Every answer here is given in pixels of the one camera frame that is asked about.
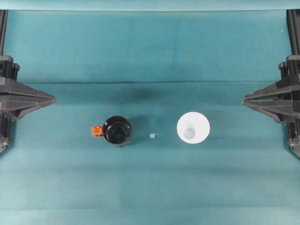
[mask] orange object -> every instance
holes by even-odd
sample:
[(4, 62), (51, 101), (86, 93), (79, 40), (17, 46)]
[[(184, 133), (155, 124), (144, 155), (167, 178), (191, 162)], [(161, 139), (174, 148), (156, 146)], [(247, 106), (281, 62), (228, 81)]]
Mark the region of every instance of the orange object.
[(94, 137), (102, 137), (103, 136), (103, 128), (102, 126), (93, 126), (92, 127), (92, 135)]

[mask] black cup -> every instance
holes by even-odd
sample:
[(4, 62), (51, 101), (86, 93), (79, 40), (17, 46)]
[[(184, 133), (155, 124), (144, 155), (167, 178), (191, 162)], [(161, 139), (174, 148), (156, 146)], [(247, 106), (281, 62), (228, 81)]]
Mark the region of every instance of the black cup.
[(103, 125), (104, 138), (115, 147), (124, 147), (131, 141), (131, 124), (122, 116), (112, 116)]

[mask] small white object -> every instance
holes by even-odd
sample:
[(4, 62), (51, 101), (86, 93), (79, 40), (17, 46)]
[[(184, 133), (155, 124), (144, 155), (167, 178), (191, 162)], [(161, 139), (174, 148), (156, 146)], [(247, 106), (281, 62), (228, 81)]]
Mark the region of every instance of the small white object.
[(178, 120), (177, 133), (184, 142), (198, 144), (210, 134), (210, 122), (201, 113), (188, 112)]

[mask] mug handle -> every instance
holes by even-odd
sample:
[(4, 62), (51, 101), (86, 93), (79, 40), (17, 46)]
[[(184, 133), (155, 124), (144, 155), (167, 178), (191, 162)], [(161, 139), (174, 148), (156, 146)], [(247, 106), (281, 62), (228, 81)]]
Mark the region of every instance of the mug handle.
[(94, 137), (102, 137), (103, 136), (103, 128), (102, 126), (93, 126), (92, 127), (92, 136)]

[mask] teal fabric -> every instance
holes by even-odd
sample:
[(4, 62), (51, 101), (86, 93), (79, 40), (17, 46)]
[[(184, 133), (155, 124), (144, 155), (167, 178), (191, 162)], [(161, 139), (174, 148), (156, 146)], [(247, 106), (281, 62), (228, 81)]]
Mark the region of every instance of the teal fabric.
[[(300, 163), (285, 147), (285, 131), (241, 105), (242, 96), (265, 85), (33, 85), (59, 101), (16, 124), (12, 149), (0, 158), (1, 220), (6, 225), (299, 221), (292, 207), (300, 206)], [(210, 119), (211, 134), (202, 144), (177, 136), (177, 120), (189, 111)], [(115, 114), (133, 125), (132, 144), (121, 149), (90, 134), (91, 126)]]
[(274, 81), (290, 54), (286, 12), (9, 13), (20, 81)]
[(234, 11), (300, 8), (298, 0), (1, 0), (0, 8), (63, 11)]
[[(0, 224), (300, 223), (285, 128), (241, 105), (280, 77), (285, 11), (14, 11), (5, 54), (58, 102), (18, 121), (0, 156)], [(190, 111), (210, 120), (201, 144), (177, 136)], [(134, 132), (121, 149), (90, 134), (117, 114)]]

